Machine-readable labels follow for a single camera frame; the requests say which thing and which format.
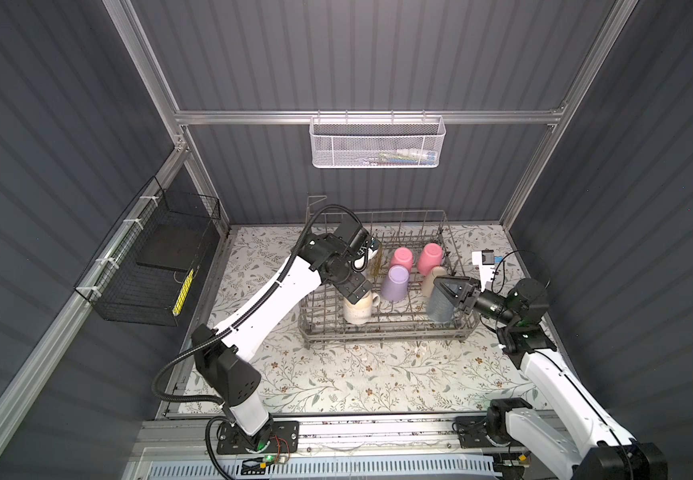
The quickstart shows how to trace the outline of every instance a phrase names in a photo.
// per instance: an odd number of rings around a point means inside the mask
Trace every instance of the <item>dish rack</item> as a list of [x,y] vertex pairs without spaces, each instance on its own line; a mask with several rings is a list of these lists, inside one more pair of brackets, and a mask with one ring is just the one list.
[[[313,204],[324,197],[310,197],[306,209],[308,221]],[[479,324],[479,315],[465,316],[456,311],[453,322],[442,325],[429,320],[426,315],[428,299],[421,295],[424,276],[418,273],[415,262],[429,243],[439,244],[443,251],[442,265],[450,275],[464,273],[461,257],[447,225],[444,210],[380,210],[355,212],[365,228],[381,242],[379,253],[371,259],[365,275],[373,283],[373,290],[380,291],[389,269],[392,252],[399,246],[413,252],[414,265],[408,283],[408,295],[400,302],[381,298],[370,320],[362,325],[352,325],[344,320],[343,296],[332,285],[318,287],[304,297],[298,319],[307,349],[315,344],[420,342],[422,340],[466,340]],[[313,231],[333,231],[340,223],[340,212],[326,212],[322,223],[315,224]]]

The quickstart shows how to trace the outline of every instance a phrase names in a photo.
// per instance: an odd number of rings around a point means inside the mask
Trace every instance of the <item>floral pattern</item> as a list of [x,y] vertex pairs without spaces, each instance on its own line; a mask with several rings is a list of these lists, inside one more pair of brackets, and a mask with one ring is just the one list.
[[[208,326],[226,319],[280,267],[300,227],[242,227]],[[451,225],[449,234],[468,275],[473,250],[511,251],[499,225]],[[516,261],[506,261],[505,290],[522,278]],[[423,341],[303,346],[295,307],[266,337],[253,360],[261,372],[259,394],[271,412],[439,412],[482,410],[492,398],[520,396],[535,408],[546,398],[497,348],[483,325],[464,342]],[[187,395],[212,393],[196,370]],[[184,403],[180,413],[217,412],[212,403]]]

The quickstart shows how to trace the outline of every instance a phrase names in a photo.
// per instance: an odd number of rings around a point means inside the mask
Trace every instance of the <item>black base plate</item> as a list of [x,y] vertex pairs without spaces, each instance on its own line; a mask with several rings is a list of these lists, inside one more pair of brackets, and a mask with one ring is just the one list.
[[[280,439],[280,453],[294,453],[298,450],[298,422],[277,422],[272,423],[272,434]],[[218,429],[218,446],[216,453],[218,455],[242,455],[253,453],[257,455],[276,455],[277,442],[272,439],[269,445],[262,452],[255,452],[255,446],[250,445],[245,440],[245,437],[240,433],[240,426],[232,427],[225,422]]]
[[522,446],[517,440],[512,440],[510,443],[498,444],[493,442],[485,431],[485,413],[478,416],[463,416],[456,417],[456,430],[458,430],[458,441],[461,443],[461,448],[491,448],[491,447],[518,447]]

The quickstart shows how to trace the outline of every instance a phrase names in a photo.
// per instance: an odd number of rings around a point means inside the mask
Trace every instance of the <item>dark gray panel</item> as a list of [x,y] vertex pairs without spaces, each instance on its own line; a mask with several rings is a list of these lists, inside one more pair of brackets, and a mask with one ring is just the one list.
[[[0,2],[0,395],[171,149],[102,5]],[[144,383],[178,339],[99,323],[79,333],[3,453],[0,477],[85,467],[76,476],[118,478],[138,423],[157,405]],[[80,349],[84,358],[73,360]],[[127,390],[66,373],[82,363],[103,364],[98,378]]]
[[134,0],[184,110],[557,107],[612,0]]
[[498,220],[541,139],[541,125],[453,125],[437,168],[322,169],[303,126],[190,127],[233,224],[300,223],[307,195],[356,210],[442,209]]
[[693,2],[640,3],[511,232],[580,377],[693,478]]

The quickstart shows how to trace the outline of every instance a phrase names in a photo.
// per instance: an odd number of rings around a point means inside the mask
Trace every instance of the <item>yellow object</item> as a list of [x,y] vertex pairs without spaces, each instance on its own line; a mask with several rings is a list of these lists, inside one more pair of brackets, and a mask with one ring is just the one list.
[[194,269],[189,270],[189,275],[184,279],[184,284],[181,286],[181,292],[178,294],[178,300],[176,300],[176,305],[173,307],[173,316],[178,316],[181,313],[181,309],[184,308],[184,302],[187,301],[187,293],[189,293],[189,287],[192,286],[192,279],[194,278]]

